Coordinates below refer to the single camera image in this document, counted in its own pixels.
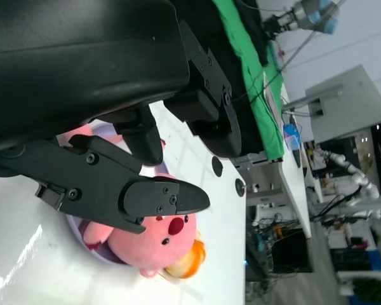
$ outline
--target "desk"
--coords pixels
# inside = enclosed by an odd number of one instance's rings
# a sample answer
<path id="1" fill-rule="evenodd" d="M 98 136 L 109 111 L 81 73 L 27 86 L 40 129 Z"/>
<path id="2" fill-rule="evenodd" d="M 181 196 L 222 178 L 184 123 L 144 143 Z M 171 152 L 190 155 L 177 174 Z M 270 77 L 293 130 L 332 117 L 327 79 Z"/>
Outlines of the desk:
<path id="1" fill-rule="evenodd" d="M 0 179 L 0 304 L 243 304 L 245 197 L 230 161 L 218 178 L 211 154 L 162 105 L 152 105 L 169 171 L 209 194 L 197 215 L 206 261 L 188 280 L 146 279 L 129 266 L 94 258 L 72 235 L 65 215 L 34 197 L 37 183 Z"/>
<path id="2" fill-rule="evenodd" d="M 287 148 L 285 142 L 284 149 L 283 162 L 276 163 L 283 182 L 283 191 L 287 194 L 293 209 L 298 215 L 306 238 L 311 238 L 311 222 L 309 221 L 307 207 L 304 170 L 302 166 L 298 167 L 292 151 Z"/>
<path id="3" fill-rule="evenodd" d="M 284 101 L 288 100 L 288 95 L 286 94 L 285 87 L 282 87 L 281 96 Z M 268 98 L 268 103 L 274 103 L 272 98 Z M 281 178 L 282 187 L 281 189 L 275 189 L 266 192 L 250 193 L 247 195 L 247 205 L 256 205 L 264 203 L 270 203 L 275 201 L 276 203 L 290 203 L 294 212 L 297 214 L 302 229 L 304 230 L 306 238 L 312 237 L 311 235 L 311 224 L 309 221 L 309 211 L 307 206 L 306 189 L 305 189 L 305 178 L 302 166 L 298 167 L 293 153 L 284 145 L 284 156 L 282 162 L 275 162 L 272 166 L 276 167 Z"/>

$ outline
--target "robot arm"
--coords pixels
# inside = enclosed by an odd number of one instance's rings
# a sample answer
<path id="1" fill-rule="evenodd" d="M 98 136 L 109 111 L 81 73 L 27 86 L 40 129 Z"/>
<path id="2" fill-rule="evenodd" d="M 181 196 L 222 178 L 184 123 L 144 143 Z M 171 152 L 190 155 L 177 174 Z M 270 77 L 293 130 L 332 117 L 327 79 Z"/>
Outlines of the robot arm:
<path id="1" fill-rule="evenodd" d="M 359 197 L 354 198 L 348 202 L 347 205 L 353 206 L 363 198 L 377 199 L 380 196 L 378 187 L 375 184 L 372 184 L 360 169 L 356 168 L 353 164 L 346 161 L 344 155 L 335 154 L 330 151 L 320 151 L 320 153 L 326 160 L 332 160 L 334 163 L 347 170 L 347 172 L 351 174 L 351 179 L 357 185 L 361 186 Z"/>
<path id="2" fill-rule="evenodd" d="M 284 31 L 304 29 L 333 34 L 337 27 L 338 6 L 331 0 L 301 0 L 281 16 L 271 16 L 263 23 L 271 39 Z"/>
<path id="3" fill-rule="evenodd" d="M 151 102 L 213 154 L 241 152 L 231 86 L 166 0 L 0 1 L 0 177 L 24 175 L 56 210 L 141 233 L 142 219 L 210 205 L 200 188 L 139 176 L 162 162 Z M 55 135 L 98 118 L 133 155 L 94 136 Z"/>

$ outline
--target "floor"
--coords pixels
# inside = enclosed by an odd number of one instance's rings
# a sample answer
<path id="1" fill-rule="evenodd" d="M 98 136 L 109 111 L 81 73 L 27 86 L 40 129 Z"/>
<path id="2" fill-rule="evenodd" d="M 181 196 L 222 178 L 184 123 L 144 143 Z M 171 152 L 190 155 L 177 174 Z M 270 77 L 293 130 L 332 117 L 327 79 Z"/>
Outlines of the floor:
<path id="1" fill-rule="evenodd" d="M 250 171 L 260 190 L 269 188 L 269 183 L 277 184 L 277 177 L 271 166 Z M 320 224 L 312 224 L 313 273 L 298 274 L 280 279 L 271 293 L 262 298 L 247 302 L 247 305 L 346 305 L 347 298 L 340 297 L 337 280 L 329 256 L 326 238 Z"/>

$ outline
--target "white wall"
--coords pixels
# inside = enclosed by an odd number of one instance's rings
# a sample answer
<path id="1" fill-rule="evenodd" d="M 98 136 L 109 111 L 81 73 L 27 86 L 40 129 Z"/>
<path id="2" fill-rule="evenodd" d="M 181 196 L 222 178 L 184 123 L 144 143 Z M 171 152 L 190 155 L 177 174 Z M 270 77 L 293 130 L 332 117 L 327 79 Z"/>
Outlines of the white wall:
<path id="1" fill-rule="evenodd" d="M 294 0 L 258 0 L 261 8 L 282 9 Z M 271 13 L 262 12 L 262 16 Z M 287 60 L 310 34 L 296 30 L 278 36 Z M 290 100 L 303 97 L 305 89 L 362 64 L 381 93 L 381 0 L 347 0 L 340 8 L 339 25 L 332 36 L 316 34 L 283 73 Z M 301 137 L 311 140 L 309 120 Z"/>

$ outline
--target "screw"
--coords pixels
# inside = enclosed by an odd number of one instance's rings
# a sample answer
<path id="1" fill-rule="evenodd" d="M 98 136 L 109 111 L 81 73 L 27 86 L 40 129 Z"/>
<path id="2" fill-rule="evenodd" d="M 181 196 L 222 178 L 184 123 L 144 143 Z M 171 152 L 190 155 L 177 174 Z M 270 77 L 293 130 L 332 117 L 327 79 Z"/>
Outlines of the screw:
<path id="1" fill-rule="evenodd" d="M 229 105 L 229 103 L 230 103 L 230 95 L 229 95 L 228 93 L 226 93 L 226 94 L 224 95 L 224 103 L 225 103 L 226 105 Z"/>
<path id="2" fill-rule="evenodd" d="M 176 202 L 177 202 L 177 197 L 176 197 L 175 195 L 172 195 L 172 196 L 170 197 L 170 203 L 171 203 L 172 205 L 174 205 Z"/>
<path id="3" fill-rule="evenodd" d="M 77 191 L 77 189 L 71 189 L 69 192 L 68 192 L 68 198 L 70 199 L 70 200 L 75 200 L 75 199 L 77 199 L 77 195 L 78 195 L 79 193 L 78 193 L 78 191 Z"/>
<path id="4" fill-rule="evenodd" d="M 93 162 L 96 161 L 96 157 L 94 154 L 89 154 L 87 157 L 86 157 L 86 162 L 88 164 L 92 164 Z"/>

